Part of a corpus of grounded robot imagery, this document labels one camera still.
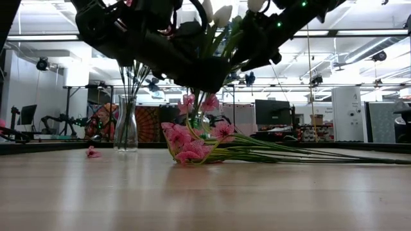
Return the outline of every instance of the wooden tabletop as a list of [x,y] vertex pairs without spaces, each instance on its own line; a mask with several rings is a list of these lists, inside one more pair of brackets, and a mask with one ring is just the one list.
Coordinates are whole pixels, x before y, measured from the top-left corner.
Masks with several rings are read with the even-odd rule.
[[166,150],[101,151],[0,157],[0,230],[411,230],[408,166],[182,167]]

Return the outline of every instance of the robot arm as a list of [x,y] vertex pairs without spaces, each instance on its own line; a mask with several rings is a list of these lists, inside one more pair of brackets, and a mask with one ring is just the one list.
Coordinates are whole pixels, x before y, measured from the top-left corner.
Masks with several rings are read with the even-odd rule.
[[75,130],[74,130],[74,128],[73,128],[73,120],[70,119],[70,118],[68,118],[68,117],[67,117],[66,115],[64,115],[64,114],[60,114],[60,117],[59,117],[59,118],[56,118],[56,117],[53,117],[53,116],[49,116],[49,115],[44,116],[43,118],[41,118],[41,121],[43,122],[44,127],[46,127],[46,131],[47,131],[49,134],[52,134],[51,129],[50,129],[50,126],[48,125],[48,122],[47,122],[49,119],[54,120],[54,121],[59,122],[59,123],[67,122],[68,125],[70,126],[70,129],[71,129],[71,136],[76,136],[76,135],[77,135],[77,133],[75,132]]
[[[190,1],[199,12],[201,25],[185,22],[178,29],[176,11],[183,0],[118,1],[112,6],[102,0],[71,1],[84,42],[119,65],[130,66],[138,60],[157,78],[163,79],[165,74],[181,86],[217,92],[234,65],[247,62],[241,69],[247,71],[268,65],[269,60],[278,64],[282,44],[312,19],[324,22],[326,13],[345,0],[269,0],[284,11],[270,17],[247,12],[241,25],[244,36],[230,62],[220,57],[198,58],[207,27],[206,13],[198,0]],[[164,30],[172,36],[161,32]]]

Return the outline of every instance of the computer monitor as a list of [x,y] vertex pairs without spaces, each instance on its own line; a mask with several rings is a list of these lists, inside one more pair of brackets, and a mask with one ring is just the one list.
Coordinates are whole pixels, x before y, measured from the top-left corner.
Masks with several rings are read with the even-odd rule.
[[30,105],[21,108],[20,118],[17,125],[31,125],[34,120],[37,105]]
[[290,102],[256,99],[258,125],[291,125]]

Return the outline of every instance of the glass vase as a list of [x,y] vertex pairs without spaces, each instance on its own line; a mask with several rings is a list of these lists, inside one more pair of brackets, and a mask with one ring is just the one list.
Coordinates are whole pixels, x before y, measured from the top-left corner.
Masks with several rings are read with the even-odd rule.
[[201,139],[208,139],[210,138],[209,130],[210,130],[210,120],[204,115],[203,117],[198,114],[194,119],[192,117],[189,118],[190,126],[198,131],[202,131],[200,133]]
[[137,152],[136,96],[119,95],[119,118],[114,135],[114,149],[118,152]]

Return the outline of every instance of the security camera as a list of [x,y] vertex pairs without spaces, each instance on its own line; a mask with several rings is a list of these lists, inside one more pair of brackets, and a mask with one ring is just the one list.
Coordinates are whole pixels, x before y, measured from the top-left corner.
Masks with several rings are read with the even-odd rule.
[[37,62],[36,68],[39,71],[48,71],[50,70],[50,63],[48,62],[47,57],[40,57],[40,60]]

